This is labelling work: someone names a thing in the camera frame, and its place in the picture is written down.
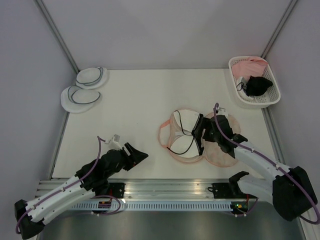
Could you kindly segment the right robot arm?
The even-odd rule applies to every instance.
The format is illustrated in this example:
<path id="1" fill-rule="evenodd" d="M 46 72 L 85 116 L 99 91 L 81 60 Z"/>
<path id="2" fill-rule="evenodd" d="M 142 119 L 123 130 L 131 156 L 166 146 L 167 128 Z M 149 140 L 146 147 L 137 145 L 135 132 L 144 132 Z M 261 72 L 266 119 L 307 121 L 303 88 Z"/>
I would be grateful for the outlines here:
<path id="1" fill-rule="evenodd" d="M 212 118 L 198 116 L 192 130 L 200 153 L 202 142 L 216 143 L 219 149 L 255 170 L 262 178 L 241 171 L 229 178 L 228 192 L 235 198 L 248 194 L 270 203 L 285 220 L 292 221 L 310 209 L 316 216 L 318 199 L 307 172 L 289 167 L 257 151 L 254 145 L 241 134 L 236 134 L 224 115 Z"/>

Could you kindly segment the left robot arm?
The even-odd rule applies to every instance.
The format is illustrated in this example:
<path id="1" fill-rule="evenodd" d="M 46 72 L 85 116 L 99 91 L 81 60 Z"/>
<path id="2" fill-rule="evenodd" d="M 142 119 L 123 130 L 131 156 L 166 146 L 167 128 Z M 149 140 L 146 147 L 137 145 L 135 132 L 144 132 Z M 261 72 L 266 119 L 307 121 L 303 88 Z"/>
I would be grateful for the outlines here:
<path id="1" fill-rule="evenodd" d="M 98 153 L 59 187 L 33 200 L 20 199 L 14 204 L 16 234 L 28 240 L 44 230 L 54 218 L 70 207 L 91 198 L 108 197 L 109 177 L 121 170 L 129 171 L 148 158 L 128 142 L 119 149 Z"/>

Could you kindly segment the floral mesh laundry bag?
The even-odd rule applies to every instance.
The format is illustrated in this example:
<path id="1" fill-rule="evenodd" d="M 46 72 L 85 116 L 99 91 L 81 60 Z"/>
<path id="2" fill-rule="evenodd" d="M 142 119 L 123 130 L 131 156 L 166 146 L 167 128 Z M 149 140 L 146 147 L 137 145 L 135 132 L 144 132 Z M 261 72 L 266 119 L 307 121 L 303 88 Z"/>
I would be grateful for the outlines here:
<path id="1" fill-rule="evenodd" d="M 211 112 L 211 113 L 209 113 L 207 115 L 203 115 L 203 116 L 205 118 L 210 119 L 210 118 L 214 117 L 214 113 Z M 162 148 L 166 149 L 167 151 L 168 151 L 167 144 L 168 144 L 170 132 L 171 132 L 170 118 L 160 125 L 160 127 L 158 129 L 158 135 L 157 135 L 157 139 L 158 139 L 159 144 L 162 146 Z M 222 150 L 220 149 L 220 147 L 218 146 L 218 144 L 216 142 L 204 141 L 203 135 L 202 135 L 201 139 L 196 140 L 196 142 L 198 144 L 198 148 L 199 148 L 199 153 L 201 154 L 201 159 L 199 161 L 201 161 L 202 159 L 206 159 L 212 165 L 215 165 L 215 166 L 221 167 L 221 168 L 232 167 L 238 162 L 238 159 L 236 157 L 231 157 L 229 154 L 222 152 Z"/>

